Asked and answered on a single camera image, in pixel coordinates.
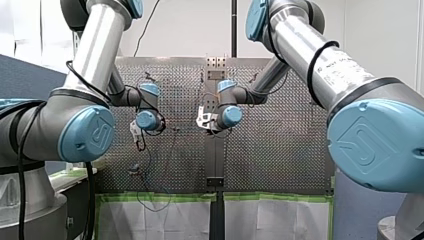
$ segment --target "wire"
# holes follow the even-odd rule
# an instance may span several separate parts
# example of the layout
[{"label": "wire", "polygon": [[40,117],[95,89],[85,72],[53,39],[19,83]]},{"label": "wire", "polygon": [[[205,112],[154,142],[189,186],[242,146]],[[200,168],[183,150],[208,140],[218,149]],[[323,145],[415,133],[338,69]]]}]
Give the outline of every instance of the wire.
[{"label": "wire", "polygon": [[109,98],[109,96],[107,94],[105,94],[102,90],[96,88],[95,86],[93,86],[92,84],[90,84],[89,82],[87,82],[87,80],[84,79],[83,76],[81,76],[73,67],[72,61],[67,61],[66,62],[66,66],[69,68],[69,70],[89,89],[97,92],[98,94],[100,94],[102,97],[104,97],[108,102],[111,102],[112,100]]},{"label": "wire", "polygon": [[96,201],[95,201],[95,193],[94,193],[94,173],[93,166],[90,162],[85,163],[85,167],[87,168],[87,180],[88,180],[88,188],[89,188],[89,198],[88,198],[88,222],[86,223],[86,228],[84,229],[84,240],[91,240],[93,238],[94,232],[94,222],[96,216]]},{"label": "wire", "polygon": [[231,135],[231,133],[233,133],[233,128],[228,128],[228,134],[225,137],[220,137],[218,136],[214,130],[212,130],[212,124],[209,125],[209,131],[211,131],[213,138],[219,138],[219,139],[226,139],[227,137],[229,137]]},{"label": "wire", "polygon": [[[143,184],[145,185],[145,187],[146,187],[146,191],[148,191],[148,188],[147,188],[147,185],[149,184],[149,177],[150,177],[150,170],[151,170],[151,166],[152,166],[152,162],[153,162],[153,157],[152,157],[152,153],[150,152],[150,149],[146,146],[145,147],[146,148],[146,151],[147,151],[147,154],[149,155],[149,163],[148,163],[148,165],[147,165],[147,168],[146,168],[146,170],[145,170],[145,172],[144,172],[144,174],[143,174],[143,178],[144,178],[144,181],[143,181]],[[163,206],[163,207],[161,207],[161,208],[159,208],[159,209],[152,209],[152,208],[150,208],[150,207],[148,207],[146,204],[144,204],[141,200],[140,200],[140,197],[139,197],[139,194],[140,194],[140,191],[137,191],[137,201],[144,207],[144,208],[146,208],[147,210],[149,210],[149,211],[151,211],[151,212],[160,212],[160,211],[162,211],[162,210],[164,210],[164,209],[166,209],[170,204],[171,204],[171,200],[172,200],[172,196],[171,196],[171,194],[168,192],[168,190],[166,190],[164,187],[162,187],[162,189],[164,190],[164,192],[166,192],[167,194],[168,194],[168,196],[169,196],[169,198],[168,198],[168,202],[167,202],[167,204],[165,205],[165,206]]]},{"label": "wire", "polygon": [[422,240],[422,239],[424,239],[424,231],[422,231],[417,236],[413,237],[411,240]]},{"label": "wire", "polygon": [[25,211],[26,211],[26,184],[25,184],[25,174],[24,174],[24,147],[25,142],[28,137],[29,131],[31,130],[32,125],[35,122],[38,114],[41,109],[46,105],[45,102],[40,103],[40,105],[35,109],[31,118],[29,119],[23,133],[22,138],[18,146],[18,171],[19,171],[19,190],[20,190],[20,206],[19,206],[19,240],[25,239]]},{"label": "wire", "polygon": [[[111,102],[111,99],[107,94],[105,94],[100,89],[96,88],[87,80],[84,79],[83,76],[81,76],[73,67],[72,61],[67,61],[66,66],[69,68],[69,70],[89,89],[97,92],[102,97],[104,97],[108,102]],[[86,164],[87,168],[87,179],[88,179],[88,185],[89,185],[89,199],[88,199],[88,221],[84,228],[84,240],[91,240],[93,237],[94,232],[94,222],[95,222],[95,211],[96,211],[96,202],[95,202],[95,192],[94,192],[94,174],[93,174],[93,167],[91,163],[87,162]]]},{"label": "wire", "polygon": [[156,11],[156,7],[158,6],[159,2],[160,2],[160,0],[157,0],[157,1],[156,1],[155,6],[153,7],[153,10],[152,10],[152,12],[150,13],[149,19],[147,19],[146,26],[144,27],[143,33],[142,33],[142,34],[141,34],[141,36],[138,38],[137,48],[136,48],[136,49],[135,49],[135,51],[134,51],[134,56],[133,56],[133,57],[137,56],[138,49],[140,48],[140,42],[141,42],[141,39],[142,39],[142,38],[144,37],[144,35],[146,34],[147,28],[149,27],[150,20],[152,19],[153,14],[155,13],[155,11]]},{"label": "wire", "polygon": [[249,100],[249,98],[252,99],[252,104],[247,104],[247,106],[249,108],[254,108],[255,105],[256,105],[256,103],[255,103],[255,97],[253,97],[253,94],[249,91],[249,89],[247,89],[247,87],[241,87],[241,88],[243,88],[244,91],[246,91],[246,96],[247,96],[247,99],[246,100]]},{"label": "wire", "polygon": [[269,92],[269,93],[261,93],[261,92],[256,92],[256,91],[254,91],[254,90],[251,90],[250,92],[251,92],[251,93],[253,93],[253,94],[255,94],[255,95],[262,95],[262,96],[272,95],[272,94],[274,94],[274,93],[276,93],[276,92],[280,91],[280,90],[284,87],[284,85],[285,85],[285,84],[286,84],[286,82],[287,82],[288,75],[289,75],[289,73],[287,72],[287,73],[286,73],[286,76],[285,76],[285,78],[284,78],[283,83],[281,83],[281,85],[280,85],[277,89],[275,89],[275,90],[273,90],[273,91],[271,91],[271,92]]},{"label": "wire", "polygon": [[141,92],[140,92],[140,90],[138,90],[136,87],[134,87],[134,86],[131,86],[131,85],[125,85],[126,87],[129,87],[129,88],[132,88],[132,89],[134,89],[134,90],[136,90],[137,91],[137,93],[138,93],[138,95],[139,95],[139,97],[140,97],[140,99],[143,101],[143,102],[145,102],[152,110],[154,110],[154,111],[156,111],[157,112],[157,114],[161,117],[161,122],[162,122],[162,129],[161,130],[159,130],[158,131],[158,133],[157,134],[151,134],[151,133],[149,133],[149,132],[147,132],[147,131],[145,131],[146,132],[146,134],[147,135],[149,135],[149,136],[159,136],[159,135],[161,135],[162,133],[163,133],[163,131],[165,131],[165,129],[166,129],[166,119],[165,119],[165,116],[163,116],[163,114],[162,113],[160,113],[159,112],[159,110],[155,107],[155,106],[153,106],[152,104],[150,104],[144,97],[143,97],[143,94],[141,94]]},{"label": "wire", "polygon": [[269,9],[271,8],[271,4],[270,4],[270,0],[266,0],[266,4],[268,5],[268,7],[266,8],[266,15],[268,16],[268,26],[267,26],[267,30],[268,30],[268,38],[269,38],[269,43],[271,45],[271,49],[275,55],[275,57],[280,60],[283,63],[287,63],[286,60],[284,60],[279,54],[277,49],[275,48],[275,44],[274,44],[274,40],[272,38],[272,32],[271,32],[271,12],[269,11]]}]

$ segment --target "metal pole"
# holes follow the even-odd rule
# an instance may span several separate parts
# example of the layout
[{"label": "metal pole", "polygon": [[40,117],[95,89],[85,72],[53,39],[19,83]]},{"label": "metal pole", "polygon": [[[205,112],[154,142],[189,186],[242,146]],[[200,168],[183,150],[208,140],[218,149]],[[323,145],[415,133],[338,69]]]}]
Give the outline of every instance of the metal pole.
[{"label": "metal pole", "polygon": [[231,57],[237,57],[237,0],[231,4]]}]

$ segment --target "blue joint cap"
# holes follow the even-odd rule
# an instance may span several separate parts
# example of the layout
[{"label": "blue joint cap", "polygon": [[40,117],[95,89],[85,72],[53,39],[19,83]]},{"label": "blue joint cap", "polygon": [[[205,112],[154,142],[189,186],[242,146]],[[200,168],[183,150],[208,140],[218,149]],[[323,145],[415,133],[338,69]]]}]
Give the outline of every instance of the blue joint cap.
[{"label": "blue joint cap", "polygon": [[9,99],[0,99],[0,110],[3,108],[7,108],[18,103],[32,101],[33,99],[25,99],[25,98],[9,98]]},{"label": "blue joint cap", "polygon": [[134,19],[141,18],[143,16],[143,1],[142,0],[127,0],[130,6],[131,16]]},{"label": "blue joint cap", "polygon": [[156,85],[154,83],[141,83],[138,86],[138,88],[141,91],[145,91],[145,92],[151,93],[151,94],[153,94],[153,95],[155,95],[157,97],[160,95],[159,87],[158,87],[158,85]]},{"label": "blue joint cap", "polygon": [[135,122],[139,128],[147,131],[153,131],[159,126],[157,117],[148,110],[138,113]]},{"label": "blue joint cap", "polygon": [[218,92],[222,92],[225,89],[231,88],[236,86],[236,83],[232,80],[223,80],[221,82],[218,83]]},{"label": "blue joint cap", "polygon": [[91,162],[109,149],[115,133],[115,120],[109,109],[89,106],[68,121],[59,138],[58,152],[63,161]]},{"label": "blue joint cap", "polygon": [[338,167],[362,186],[424,193],[424,112],[386,99],[353,102],[331,120],[327,138]]},{"label": "blue joint cap", "polygon": [[253,0],[246,19],[246,36],[251,41],[258,41],[262,35],[268,9],[267,1]]},{"label": "blue joint cap", "polygon": [[237,106],[229,106],[222,113],[222,122],[225,126],[231,128],[239,124],[243,117],[241,108]]}]

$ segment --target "perforated metal panel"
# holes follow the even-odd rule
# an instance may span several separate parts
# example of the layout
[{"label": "perforated metal panel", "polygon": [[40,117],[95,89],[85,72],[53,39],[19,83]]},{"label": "perforated metal panel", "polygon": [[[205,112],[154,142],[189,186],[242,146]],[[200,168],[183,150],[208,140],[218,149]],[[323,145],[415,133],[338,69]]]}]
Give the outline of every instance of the perforated metal panel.
[{"label": "perforated metal panel", "polygon": [[[228,75],[247,86],[266,63],[228,59]],[[242,107],[243,121],[225,145],[227,191],[329,193],[333,163],[327,156],[326,112],[311,101],[290,71],[265,105]]]},{"label": "perforated metal panel", "polygon": [[[204,133],[195,119],[199,96],[203,92],[205,59],[122,58],[117,67],[125,84],[147,82],[146,72],[160,87],[160,112],[167,129],[157,137],[146,136],[152,155],[149,191],[171,193],[205,191]],[[140,164],[148,169],[148,151],[138,152],[129,132],[135,118],[134,108],[112,108],[116,119],[113,146],[105,155],[106,168],[97,183],[101,192],[144,191],[141,176],[130,176],[128,169]]]},{"label": "perforated metal panel", "polygon": [[[268,61],[227,59],[228,76],[247,86]],[[210,156],[205,149],[210,153],[211,148],[222,145],[206,146],[210,140],[205,139],[210,136],[205,136],[195,123],[204,92],[201,79],[207,68],[205,59],[122,58],[117,60],[117,66],[126,84],[146,82],[148,72],[161,89],[159,109],[168,128],[158,137],[146,136],[153,159],[150,191],[204,192],[206,167],[213,166],[215,169],[209,171],[208,177],[222,167],[226,191],[328,193],[334,167],[326,152],[326,113],[311,104],[307,88],[294,73],[290,73],[281,91],[269,97],[267,104],[253,109],[243,106],[243,122],[226,139],[225,147],[215,149],[216,154]],[[148,152],[138,152],[129,133],[135,111],[112,110],[117,133],[104,157],[106,167],[97,177],[97,190],[145,190],[141,177],[128,174],[136,163],[141,169],[149,165]]]}]

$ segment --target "metal bracket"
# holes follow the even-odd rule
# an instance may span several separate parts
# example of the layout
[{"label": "metal bracket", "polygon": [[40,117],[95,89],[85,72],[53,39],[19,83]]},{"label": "metal bracket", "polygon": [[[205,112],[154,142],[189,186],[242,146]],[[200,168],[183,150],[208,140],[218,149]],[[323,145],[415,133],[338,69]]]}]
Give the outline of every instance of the metal bracket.
[{"label": "metal bracket", "polygon": [[217,131],[215,123],[218,114],[204,113],[204,106],[199,106],[199,114],[196,119],[197,126],[203,129]]},{"label": "metal bracket", "polygon": [[207,80],[224,80],[227,78],[226,58],[210,57],[206,59]]},{"label": "metal bracket", "polygon": [[208,187],[223,187],[224,178],[223,177],[210,177],[206,179],[206,185]]}]

